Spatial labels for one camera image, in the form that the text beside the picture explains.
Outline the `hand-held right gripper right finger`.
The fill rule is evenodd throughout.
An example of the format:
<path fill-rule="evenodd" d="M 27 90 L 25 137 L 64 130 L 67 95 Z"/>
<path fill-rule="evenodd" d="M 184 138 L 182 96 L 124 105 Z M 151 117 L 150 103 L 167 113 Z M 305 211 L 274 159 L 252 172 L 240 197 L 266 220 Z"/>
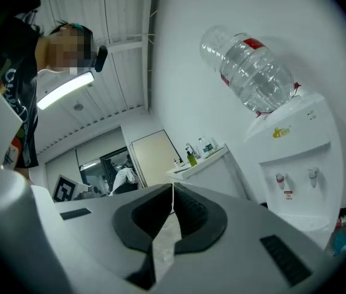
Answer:
<path fill-rule="evenodd" d="M 175 243 L 175 254 L 206 251 L 227 228 L 225 210 L 181 183 L 175 183 L 173 198 L 173 209 L 181 232 L 181 239 Z"/>

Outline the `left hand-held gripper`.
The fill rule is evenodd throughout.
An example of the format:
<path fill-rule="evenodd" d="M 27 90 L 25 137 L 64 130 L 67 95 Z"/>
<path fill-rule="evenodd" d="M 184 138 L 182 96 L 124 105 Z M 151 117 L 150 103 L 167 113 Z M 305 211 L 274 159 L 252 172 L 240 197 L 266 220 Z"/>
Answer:
<path fill-rule="evenodd" d="M 58 180 L 53 191 L 54 202 L 67 202 L 75 200 L 78 195 L 79 182 L 67 178 L 63 175 L 59 175 Z"/>

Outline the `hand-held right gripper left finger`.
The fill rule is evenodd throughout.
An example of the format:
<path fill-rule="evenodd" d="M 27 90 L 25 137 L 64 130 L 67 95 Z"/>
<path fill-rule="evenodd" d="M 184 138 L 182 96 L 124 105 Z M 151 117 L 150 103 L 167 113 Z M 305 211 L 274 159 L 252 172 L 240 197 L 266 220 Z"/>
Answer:
<path fill-rule="evenodd" d="M 149 290 L 156 283 L 152 242 L 172 210 L 173 185 L 159 184 L 150 193 L 122 205 L 113 215 L 113 228 L 125 247 L 145 255 L 141 268 L 126 280 Z"/>

